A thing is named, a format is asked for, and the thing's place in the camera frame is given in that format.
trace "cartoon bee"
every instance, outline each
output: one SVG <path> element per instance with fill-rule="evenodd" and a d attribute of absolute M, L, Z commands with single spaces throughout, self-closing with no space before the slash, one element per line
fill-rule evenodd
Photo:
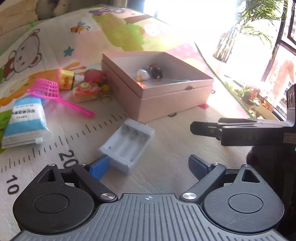
<path fill-rule="evenodd" d="M 80 34 L 80 32 L 82 30 L 84 30 L 84 29 L 89 30 L 90 29 L 90 26 L 84 26 L 84 25 L 85 25 L 85 23 L 79 21 L 77 23 L 77 26 L 71 28 L 71 33 L 79 33 Z"/>

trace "play mat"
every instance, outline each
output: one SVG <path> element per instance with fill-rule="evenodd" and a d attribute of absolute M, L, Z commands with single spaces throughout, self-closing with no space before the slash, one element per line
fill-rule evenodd
<path fill-rule="evenodd" d="M 90 68 L 101 69 L 105 50 L 166 51 L 212 76 L 215 93 L 209 97 L 208 108 L 203 105 L 149 122 L 155 137 L 132 173 L 127 176 L 112 167 L 101 180 L 103 184 L 119 196 L 123 192 L 179 195 L 197 181 L 188 170 L 190 154 L 233 168 L 244 163 L 249 147 L 222 147 L 214 138 L 190 133 L 193 121 L 216 122 L 223 116 L 248 118 L 204 62 L 190 40 L 190 33 L 127 8 L 87 8 L 52 18 L 33 26 L 3 53 L 1 136 L 15 100 L 24 96 L 37 78 L 53 79 L 60 66 L 76 75 L 83 75 Z M 72 99 L 71 91 L 61 91 L 61 95 Z M 8 241 L 19 232 L 12 213 L 13 203 L 45 165 L 56 163 L 63 168 L 77 162 L 92 162 L 98 158 L 98 148 L 128 117 L 115 99 L 109 103 L 85 102 L 81 106 L 94 111 L 95 118 L 87 119 L 63 105 L 48 103 L 45 114 L 51 139 L 41 145 L 1 150 L 1 241 Z"/>

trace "pink ball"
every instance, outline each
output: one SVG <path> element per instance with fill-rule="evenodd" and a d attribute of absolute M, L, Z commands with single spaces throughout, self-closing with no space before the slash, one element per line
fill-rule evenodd
<path fill-rule="evenodd" d="M 106 76 L 101 70 L 90 69 L 84 73 L 84 82 L 87 83 L 99 83 L 102 80 L 105 80 Z"/>

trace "box lid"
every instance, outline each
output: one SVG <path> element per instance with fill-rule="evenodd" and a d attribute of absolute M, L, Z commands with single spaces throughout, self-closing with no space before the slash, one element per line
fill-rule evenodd
<path fill-rule="evenodd" d="M 125 82 L 140 98 L 212 86 L 213 78 L 166 53 L 153 51 L 104 52 L 103 61 Z M 139 69 L 149 71 L 156 64 L 163 71 L 161 80 L 144 80 L 140 86 L 136 82 Z"/>

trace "ruler markings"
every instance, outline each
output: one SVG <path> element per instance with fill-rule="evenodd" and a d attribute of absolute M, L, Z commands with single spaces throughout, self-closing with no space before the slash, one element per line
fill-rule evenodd
<path fill-rule="evenodd" d="M 114 117 L 114 115 L 112 115 L 112 114 L 111 114 L 111 116 L 114 118 L 114 120 L 116 120 L 116 121 L 117 121 L 117 119 Z"/>
<path fill-rule="evenodd" d="M 116 119 L 116 117 L 115 117 L 113 114 L 111 114 L 111 116 L 112 116 L 112 118 L 113 118 L 115 121 L 118 121 L 118 120 Z M 86 126 L 87 130 L 91 133 L 89 127 L 88 127 L 86 124 L 85 124 L 85 126 Z M 60 136 L 59 136 L 59 140 L 60 140 L 61 144 L 63 145 L 63 142 L 62 142 L 62 139 L 61 139 Z M 34 156 L 34 158 L 36 158 L 34 148 L 32 148 L 32 151 L 33 151 L 33 156 Z M 10 159 L 10 158 L 9 158 L 9 168 L 11 169 L 11 159 Z"/>
<path fill-rule="evenodd" d="M 61 142 L 61 144 L 62 144 L 62 146 L 63 146 L 63 143 L 62 143 L 62 140 L 61 140 L 61 137 L 59 136 L 59 140 L 60 140 L 60 142 Z"/>
<path fill-rule="evenodd" d="M 85 126 L 86 126 L 86 128 L 89 130 L 89 127 L 85 124 Z M 89 130 L 89 132 L 91 132 L 90 130 Z"/>

